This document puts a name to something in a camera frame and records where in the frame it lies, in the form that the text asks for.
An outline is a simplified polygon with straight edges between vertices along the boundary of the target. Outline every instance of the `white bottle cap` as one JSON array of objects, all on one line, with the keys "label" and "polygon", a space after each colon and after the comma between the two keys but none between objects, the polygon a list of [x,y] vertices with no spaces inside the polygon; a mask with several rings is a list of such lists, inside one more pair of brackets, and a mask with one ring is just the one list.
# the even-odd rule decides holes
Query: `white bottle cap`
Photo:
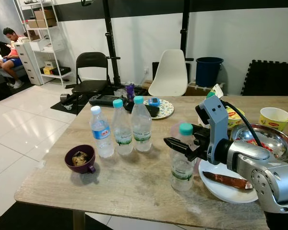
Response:
[{"label": "white bottle cap", "polygon": [[93,107],[91,108],[91,112],[92,112],[93,115],[98,115],[98,114],[100,114],[100,113],[101,113],[101,108],[100,108],[100,106],[93,106]]}]

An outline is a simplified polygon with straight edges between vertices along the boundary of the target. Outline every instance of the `decorative plate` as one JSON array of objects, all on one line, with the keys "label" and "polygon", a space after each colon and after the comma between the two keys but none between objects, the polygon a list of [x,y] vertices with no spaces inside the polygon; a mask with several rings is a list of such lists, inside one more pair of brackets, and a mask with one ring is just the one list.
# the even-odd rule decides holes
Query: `decorative plate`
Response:
[{"label": "decorative plate", "polygon": [[172,113],[174,112],[173,104],[163,99],[160,99],[159,108],[160,108],[159,113],[157,114],[156,117],[152,117],[153,120],[165,119],[171,116]]}]

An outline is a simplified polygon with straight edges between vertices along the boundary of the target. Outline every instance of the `table leg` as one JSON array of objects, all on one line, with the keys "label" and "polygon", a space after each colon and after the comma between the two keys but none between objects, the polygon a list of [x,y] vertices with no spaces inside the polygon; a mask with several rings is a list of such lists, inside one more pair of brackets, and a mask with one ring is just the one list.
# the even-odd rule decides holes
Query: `table leg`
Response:
[{"label": "table leg", "polygon": [[73,217],[73,230],[85,230],[85,212],[74,210]]}]

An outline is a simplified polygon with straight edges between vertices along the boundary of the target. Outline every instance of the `yellow cup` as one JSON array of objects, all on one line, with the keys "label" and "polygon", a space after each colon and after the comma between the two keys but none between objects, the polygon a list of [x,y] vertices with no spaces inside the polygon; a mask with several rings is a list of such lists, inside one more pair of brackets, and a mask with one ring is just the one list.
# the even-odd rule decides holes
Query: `yellow cup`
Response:
[{"label": "yellow cup", "polygon": [[260,110],[259,123],[283,131],[288,123],[288,113],[279,108],[262,108]]},{"label": "yellow cup", "polygon": [[232,129],[234,126],[239,125],[242,122],[241,117],[229,107],[226,107],[226,111],[228,113],[228,129]]}]

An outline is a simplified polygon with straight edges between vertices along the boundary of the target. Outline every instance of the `purple can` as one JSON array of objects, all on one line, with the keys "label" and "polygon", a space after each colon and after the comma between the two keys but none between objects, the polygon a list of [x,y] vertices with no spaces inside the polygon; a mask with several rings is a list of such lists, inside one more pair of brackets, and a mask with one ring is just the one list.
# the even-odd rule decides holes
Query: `purple can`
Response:
[{"label": "purple can", "polygon": [[127,82],[127,84],[125,85],[125,89],[127,91],[127,98],[129,102],[133,102],[133,98],[135,96],[134,93],[134,83],[129,81]]}]

